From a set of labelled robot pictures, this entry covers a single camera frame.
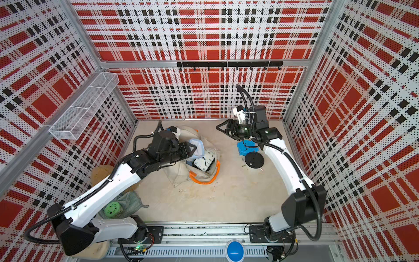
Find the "light blue square alarm clock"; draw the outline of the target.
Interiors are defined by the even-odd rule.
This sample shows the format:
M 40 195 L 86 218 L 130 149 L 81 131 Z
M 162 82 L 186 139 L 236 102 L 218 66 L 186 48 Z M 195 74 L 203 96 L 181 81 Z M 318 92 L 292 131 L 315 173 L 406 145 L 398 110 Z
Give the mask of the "light blue square alarm clock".
M 191 149 L 195 149 L 192 157 L 189 157 L 187 161 L 193 162 L 195 159 L 202 158 L 205 155 L 204 143 L 199 139 L 189 139 L 188 142 L 192 144 Z

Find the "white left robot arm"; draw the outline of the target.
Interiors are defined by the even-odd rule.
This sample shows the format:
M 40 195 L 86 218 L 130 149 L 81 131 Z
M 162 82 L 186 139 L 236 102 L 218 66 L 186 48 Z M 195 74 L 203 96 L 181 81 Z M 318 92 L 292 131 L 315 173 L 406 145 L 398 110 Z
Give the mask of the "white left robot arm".
M 48 209 L 48 217 L 24 232 L 26 241 L 41 245 L 61 245 L 67 256 L 78 254 L 97 242 L 113 239 L 143 242 L 149 238 L 145 222 L 137 215 L 127 218 L 100 219 L 97 214 L 123 191 L 147 175 L 186 160 L 196 146 L 180 142 L 170 130 L 152 135 L 147 148 L 134 148 L 120 159 L 111 174 L 83 195 Z

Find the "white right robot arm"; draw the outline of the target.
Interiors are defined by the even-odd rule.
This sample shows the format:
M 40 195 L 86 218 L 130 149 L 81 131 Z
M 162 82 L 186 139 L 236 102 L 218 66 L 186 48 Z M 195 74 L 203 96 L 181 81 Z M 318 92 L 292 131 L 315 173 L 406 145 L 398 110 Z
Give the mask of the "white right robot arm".
M 257 144 L 276 167 L 288 193 L 281 211 L 265 218 L 267 241 L 277 241 L 295 229 L 301 229 L 311 241 L 320 240 L 326 201 L 324 187 L 315 185 L 298 166 L 279 130 L 269 126 L 264 106 L 238 106 L 233 114 L 234 119 L 224 121 L 216 129 L 236 141 L 250 140 Z

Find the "white round clock black back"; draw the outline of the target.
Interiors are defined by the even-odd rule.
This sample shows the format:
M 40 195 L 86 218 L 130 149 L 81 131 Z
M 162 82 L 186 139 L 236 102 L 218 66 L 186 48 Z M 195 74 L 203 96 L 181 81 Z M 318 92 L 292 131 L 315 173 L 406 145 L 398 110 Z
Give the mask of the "white round clock black back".
M 258 152 L 250 152 L 244 156 L 245 164 L 252 169 L 260 169 L 265 164 L 263 155 Z

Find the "bright blue round alarm clock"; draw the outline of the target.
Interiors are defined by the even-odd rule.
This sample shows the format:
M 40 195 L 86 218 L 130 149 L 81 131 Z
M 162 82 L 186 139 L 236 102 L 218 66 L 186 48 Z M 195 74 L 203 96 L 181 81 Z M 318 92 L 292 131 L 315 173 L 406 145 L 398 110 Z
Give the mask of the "bright blue round alarm clock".
M 258 152 L 259 145 L 250 140 L 243 140 L 237 143 L 237 149 L 240 156 L 246 156 L 251 152 Z

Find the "beige canvas bag orange handles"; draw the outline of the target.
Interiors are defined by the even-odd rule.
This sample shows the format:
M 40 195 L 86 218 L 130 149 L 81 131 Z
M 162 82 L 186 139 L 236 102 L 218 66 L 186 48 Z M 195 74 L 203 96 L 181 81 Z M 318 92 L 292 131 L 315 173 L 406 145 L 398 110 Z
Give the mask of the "beige canvas bag orange handles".
M 214 183 L 220 172 L 220 152 L 196 129 L 188 126 L 177 126 L 170 129 L 174 130 L 180 142 L 189 142 L 196 146 L 192 157 L 164 168 L 172 185 L 177 187 L 186 181 L 193 181 L 200 185 Z

